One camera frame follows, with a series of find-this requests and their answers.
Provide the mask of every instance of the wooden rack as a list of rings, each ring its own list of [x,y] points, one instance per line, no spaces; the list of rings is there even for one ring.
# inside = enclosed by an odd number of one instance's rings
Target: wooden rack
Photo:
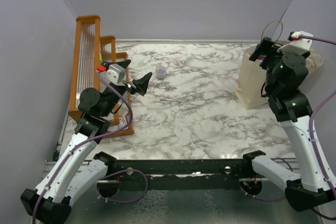
[[[81,16],[76,19],[75,48],[73,53],[73,67],[69,103],[69,116],[78,122],[82,112],[78,110],[80,93],[89,87],[102,92],[105,86],[96,77],[96,69],[101,60],[117,62],[127,60],[126,52],[115,52],[116,38],[114,36],[100,37],[100,17],[98,15]],[[128,103],[131,105],[131,95],[128,93]],[[119,125],[119,113],[113,115],[110,126]],[[128,129],[108,136],[117,137],[134,134],[133,124]]]

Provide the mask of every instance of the small plastic cup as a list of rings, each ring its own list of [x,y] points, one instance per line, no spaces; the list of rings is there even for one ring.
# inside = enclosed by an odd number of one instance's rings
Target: small plastic cup
[[[167,76],[167,70],[164,66],[157,66],[155,69],[156,78],[163,80]]]

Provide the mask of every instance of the red component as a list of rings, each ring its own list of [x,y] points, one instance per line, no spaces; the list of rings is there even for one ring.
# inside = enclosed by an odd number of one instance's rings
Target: red component
[[[293,38],[292,37],[292,40],[300,40],[301,38],[300,37],[298,37],[298,38]]]
[[[97,68],[97,70],[98,70],[99,72],[103,73],[103,72],[106,71],[106,67],[104,67],[104,66],[99,66],[99,67]]]

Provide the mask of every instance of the marble tabletop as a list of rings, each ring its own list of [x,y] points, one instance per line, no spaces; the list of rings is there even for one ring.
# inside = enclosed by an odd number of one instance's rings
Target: marble tabletop
[[[239,67],[249,44],[117,45],[128,53],[131,79],[158,65],[147,94],[132,96],[134,134],[102,140],[92,151],[118,159],[239,158],[262,150],[294,157],[288,138],[267,104],[246,110],[237,99]],[[61,153],[76,123],[68,118]]]

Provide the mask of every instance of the white bracket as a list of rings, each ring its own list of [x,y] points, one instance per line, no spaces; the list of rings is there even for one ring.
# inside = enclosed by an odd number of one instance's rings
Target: white bracket
[[[313,34],[306,33],[305,31],[296,31],[291,37],[293,41],[289,44],[283,45],[277,51],[278,52],[293,52],[294,54],[303,55],[305,52],[309,51],[311,47],[311,39],[298,39],[300,35],[306,35],[313,37]]]
[[[109,69],[102,73],[102,75],[115,85],[121,84],[124,80],[126,70],[118,64],[111,64]]]

